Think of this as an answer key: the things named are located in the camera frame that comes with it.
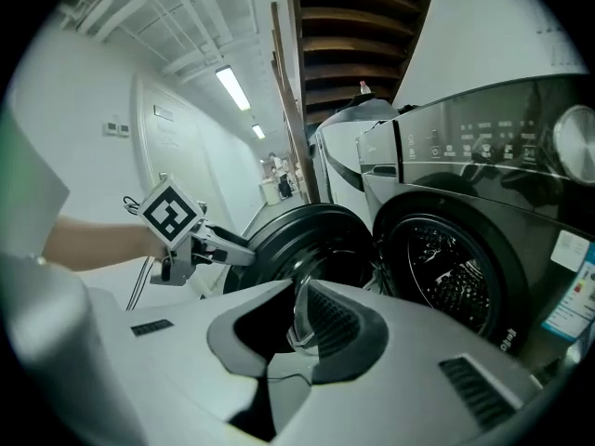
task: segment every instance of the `ceiling light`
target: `ceiling light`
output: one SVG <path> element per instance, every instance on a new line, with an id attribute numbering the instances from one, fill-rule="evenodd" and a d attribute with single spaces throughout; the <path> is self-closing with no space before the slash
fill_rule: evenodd
<path id="1" fill-rule="evenodd" d="M 256 133 L 256 135 L 258 136 L 258 138 L 264 138 L 264 132 L 262 132 L 262 129 L 260 128 L 260 125 L 256 124 L 252 126 L 252 130 Z"/>
<path id="2" fill-rule="evenodd" d="M 216 70 L 215 74 L 217 75 L 217 78 L 219 78 L 220 82 L 225 86 L 227 92 L 230 93 L 230 96 L 238 105 L 240 111 L 247 111 L 250 109 L 250 103 L 248 102 L 248 99 L 246 98 L 240 83 L 238 83 L 231 66 L 226 66 L 225 68 Z"/>

